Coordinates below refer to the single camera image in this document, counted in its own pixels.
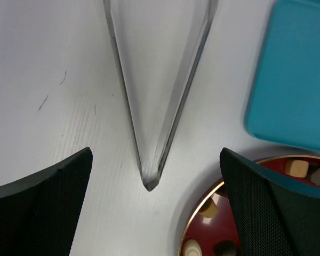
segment black scuff mark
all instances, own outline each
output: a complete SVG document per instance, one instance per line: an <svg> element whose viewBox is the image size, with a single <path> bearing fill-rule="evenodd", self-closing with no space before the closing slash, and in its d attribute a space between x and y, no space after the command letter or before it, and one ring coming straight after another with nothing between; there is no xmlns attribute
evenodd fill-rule
<svg viewBox="0 0 320 256"><path fill-rule="evenodd" d="M44 106L44 104L45 104L45 102L47 101L48 98L49 98L49 95L46 96L45 100L43 101L41 106L38 108L38 111L41 110L41 108Z"/></svg>
<svg viewBox="0 0 320 256"><path fill-rule="evenodd" d="M66 70L65 70L64 78L63 78L62 82L61 82L59 85L61 85L62 83L64 83L65 78L66 78Z"/></svg>

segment beige game piece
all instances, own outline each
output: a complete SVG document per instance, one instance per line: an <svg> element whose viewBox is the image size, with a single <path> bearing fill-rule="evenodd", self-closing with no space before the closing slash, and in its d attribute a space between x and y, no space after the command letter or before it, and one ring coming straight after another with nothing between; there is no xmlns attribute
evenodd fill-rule
<svg viewBox="0 0 320 256"><path fill-rule="evenodd" d="M303 160L288 160L285 166L285 173L297 177L304 178L308 171L308 162Z"/></svg>
<svg viewBox="0 0 320 256"><path fill-rule="evenodd" d="M205 218L210 219L217 214L218 206L216 206L212 198L209 197L198 212Z"/></svg>
<svg viewBox="0 0 320 256"><path fill-rule="evenodd" d="M203 256L200 245L193 239L184 244L182 251L184 256Z"/></svg>

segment teal plastic lid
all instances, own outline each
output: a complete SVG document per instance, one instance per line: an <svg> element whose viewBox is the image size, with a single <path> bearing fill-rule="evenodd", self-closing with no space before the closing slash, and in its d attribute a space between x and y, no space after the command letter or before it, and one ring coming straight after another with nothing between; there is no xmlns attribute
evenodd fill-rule
<svg viewBox="0 0 320 256"><path fill-rule="evenodd" d="M320 151L320 1L274 5L245 126L259 139Z"/></svg>

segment gold rim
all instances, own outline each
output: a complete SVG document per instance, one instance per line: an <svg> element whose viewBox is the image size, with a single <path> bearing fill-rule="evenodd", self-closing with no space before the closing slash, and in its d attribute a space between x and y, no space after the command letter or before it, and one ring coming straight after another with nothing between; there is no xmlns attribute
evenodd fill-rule
<svg viewBox="0 0 320 256"><path fill-rule="evenodd" d="M267 158L264 160L260 160L257 161L257 164L263 164L266 162L270 162L273 160L277 160L277 159L281 159L281 158L293 158L293 157L308 157L308 158L314 158L314 159L318 159L320 160L319 156L311 156L311 155L285 155L285 156L275 156L275 157L271 157L271 158ZM215 188L213 188L207 196L205 196L205 198L201 201L201 203L196 207L196 209L194 210L194 212L192 213L191 217L189 218L185 230L183 232L182 238L181 238L181 242L180 242L180 246L179 246L179 252L178 252L178 256L180 256L181 253L181 247L182 247L182 242L185 238L187 229L189 228L191 222L193 221L193 218L196 216L196 214L198 213L199 209L203 206L203 204L206 202L206 200L211 197L220 187L222 187L224 185L224 181L221 181Z"/></svg>

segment red tray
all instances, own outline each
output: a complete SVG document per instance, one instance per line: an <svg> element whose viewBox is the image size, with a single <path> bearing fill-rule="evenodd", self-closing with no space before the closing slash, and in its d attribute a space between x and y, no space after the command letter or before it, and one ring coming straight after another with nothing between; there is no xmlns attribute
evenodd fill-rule
<svg viewBox="0 0 320 256"><path fill-rule="evenodd" d="M306 178L295 178L286 175L284 169L288 159L300 159L308 161L309 163L315 163L320 167L320 157L307 155L273 157L257 163L292 179L317 187ZM240 251L239 238L229 200L227 197L217 194L222 191L223 187L223 180L216 182L198 201L184 230L178 256L184 256L182 253L182 246L187 240L191 239L198 242L203 256L214 256L213 247L226 240L233 241ZM218 213L214 217L207 219L199 214L198 211L209 197L211 197L218 206Z"/></svg>

